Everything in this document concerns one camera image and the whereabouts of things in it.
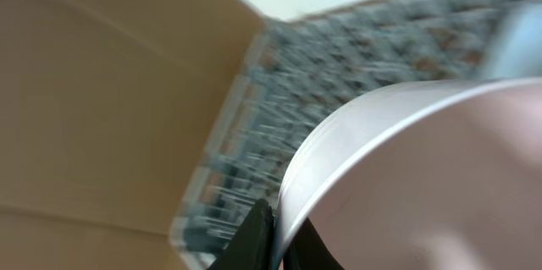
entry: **brown surface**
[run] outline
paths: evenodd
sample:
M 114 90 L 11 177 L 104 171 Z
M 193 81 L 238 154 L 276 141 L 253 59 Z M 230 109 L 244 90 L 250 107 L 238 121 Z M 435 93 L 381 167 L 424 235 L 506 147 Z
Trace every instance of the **brown surface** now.
M 169 224 L 260 19 L 238 0 L 0 9 L 0 207 L 27 214 L 0 213 L 0 251 L 13 256 L 0 267 L 162 269 Z

